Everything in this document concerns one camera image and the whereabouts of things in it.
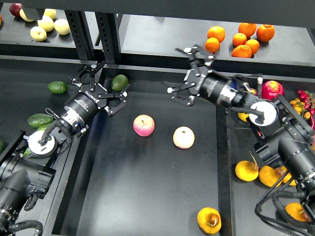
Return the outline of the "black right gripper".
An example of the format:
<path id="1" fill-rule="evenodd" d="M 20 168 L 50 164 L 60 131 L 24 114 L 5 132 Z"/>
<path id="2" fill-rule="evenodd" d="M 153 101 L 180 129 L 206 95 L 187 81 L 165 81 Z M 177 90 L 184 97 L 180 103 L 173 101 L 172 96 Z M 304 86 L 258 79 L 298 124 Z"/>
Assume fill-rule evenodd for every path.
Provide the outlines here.
<path id="1" fill-rule="evenodd" d="M 231 87 L 232 79 L 230 77 L 205 68 L 202 69 L 199 76 L 196 76 L 194 72 L 202 65 L 210 66 L 215 60 L 214 54 L 197 44 L 184 49 L 176 48 L 175 50 L 187 56 L 191 70 L 187 72 L 184 84 L 175 86 L 170 82 L 163 82 L 173 101 L 189 107 L 194 105 L 195 96 L 199 96 L 216 105 L 232 105 L 234 88 Z"/>

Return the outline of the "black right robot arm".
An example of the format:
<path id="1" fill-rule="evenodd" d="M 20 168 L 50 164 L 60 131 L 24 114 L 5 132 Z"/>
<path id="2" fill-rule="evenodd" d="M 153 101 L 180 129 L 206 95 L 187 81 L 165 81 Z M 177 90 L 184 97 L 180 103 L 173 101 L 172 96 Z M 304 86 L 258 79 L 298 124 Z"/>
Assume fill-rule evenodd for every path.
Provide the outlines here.
<path id="1" fill-rule="evenodd" d="M 233 114 L 246 113 L 247 128 L 257 139 L 255 153 L 269 167 L 284 166 L 296 191 L 270 190 L 256 204 L 255 214 L 270 227 L 291 236 L 315 233 L 315 132 L 286 98 L 262 95 L 263 76 L 226 76 L 212 68 L 214 55 L 198 45 L 182 50 L 190 70 L 184 83 L 168 84 L 172 99 L 192 106 L 196 97 L 223 105 Z"/>

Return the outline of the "yellow pear behind arm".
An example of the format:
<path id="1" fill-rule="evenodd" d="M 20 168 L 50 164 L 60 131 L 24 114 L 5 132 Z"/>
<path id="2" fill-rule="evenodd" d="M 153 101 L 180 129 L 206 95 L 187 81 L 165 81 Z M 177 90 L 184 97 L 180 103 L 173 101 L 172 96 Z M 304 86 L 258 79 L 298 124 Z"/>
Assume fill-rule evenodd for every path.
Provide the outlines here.
<path id="1" fill-rule="evenodd" d="M 296 186 L 296 182 L 294 179 L 292 179 L 292 175 L 288 172 L 287 168 L 285 166 L 280 167 L 280 174 L 281 176 L 284 176 L 287 173 L 287 175 L 282 179 L 283 183 L 288 183 L 290 186 Z"/>

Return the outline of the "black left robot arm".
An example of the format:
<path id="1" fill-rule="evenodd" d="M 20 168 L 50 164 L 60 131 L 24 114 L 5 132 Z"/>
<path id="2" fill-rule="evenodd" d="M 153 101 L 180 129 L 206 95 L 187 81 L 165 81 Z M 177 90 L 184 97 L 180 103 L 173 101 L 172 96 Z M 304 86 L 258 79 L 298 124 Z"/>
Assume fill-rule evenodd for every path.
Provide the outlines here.
<path id="1" fill-rule="evenodd" d="M 71 79 L 78 92 L 64 104 L 64 112 L 58 115 L 47 108 L 45 114 L 52 122 L 45 130 L 29 136 L 21 131 L 0 154 L 2 236 L 31 228 L 34 235 L 43 234 L 43 225 L 37 220 L 17 222 L 19 213 L 33 209 L 37 200 L 45 197 L 56 174 L 52 167 L 57 157 L 88 130 L 88 122 L 101 110 L 112 116 L 126 104 L 129 82 L 119 83 L 118 89 L 111 91 L 96 82 L 95 75 L 104 65 L 82 65 Z"/>

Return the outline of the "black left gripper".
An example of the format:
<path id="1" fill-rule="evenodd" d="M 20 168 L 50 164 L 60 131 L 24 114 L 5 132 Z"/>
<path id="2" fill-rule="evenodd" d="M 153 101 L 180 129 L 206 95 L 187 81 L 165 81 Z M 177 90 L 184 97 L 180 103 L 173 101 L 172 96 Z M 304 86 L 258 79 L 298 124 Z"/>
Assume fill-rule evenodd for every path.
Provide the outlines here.
<path id="1" fill-rule="evenodd" d="M 98 65 L 84 64 L 71 79 L 71 83 L 77 86 L 79 91 L 65 103 L 64 108 L 76 113 L 82 122 L 91 120 L 101 109 L 113 116 L 127 104 L 127 90 L 130 84 L 118 93 L 109 93 L 96 82 L 95 76 L 104 65 L 104 61 Z"/>

